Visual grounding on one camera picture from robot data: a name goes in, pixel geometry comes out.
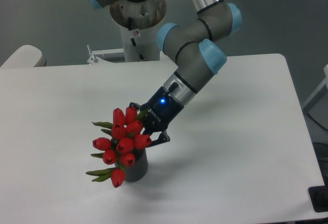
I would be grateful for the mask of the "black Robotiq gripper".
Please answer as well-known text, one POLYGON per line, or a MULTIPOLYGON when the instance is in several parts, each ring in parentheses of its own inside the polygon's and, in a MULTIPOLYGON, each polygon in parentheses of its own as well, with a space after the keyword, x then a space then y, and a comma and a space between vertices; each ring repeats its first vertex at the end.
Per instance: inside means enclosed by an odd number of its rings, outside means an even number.
POLYGON ((131 102, 129 107, 134 107, 136 111, 146 110, 146 116, 142 120, 145 128, 144 134, 161 132, 158 139, 153 140, 148 147, 157 146, 170 141, 166 129, 169 123, 184 108, 182 104, 176 101, 170 94, 178 88, 178 83, 173 82, 169 89, 160 87, 155 94, 144 104, 131 102))

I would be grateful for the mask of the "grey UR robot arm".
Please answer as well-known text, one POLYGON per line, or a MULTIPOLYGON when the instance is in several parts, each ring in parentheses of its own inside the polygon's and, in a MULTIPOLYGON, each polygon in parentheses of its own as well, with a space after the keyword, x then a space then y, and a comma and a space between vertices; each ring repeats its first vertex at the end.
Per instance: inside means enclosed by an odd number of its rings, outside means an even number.
POLYGON ((215 42, 241 27, 240 10, 224 0, 192 0, 198 18, 182 28, 164 23, 165 0, 88 1, 94 8, 110 9, 120 28, 127 62, 157 60, 164 53, 177 65, 147 103, 136 105, 144 114, 144 133, 159 132, 152 145, 168 142, 169 123, 226 63, 226 55, 215 42))

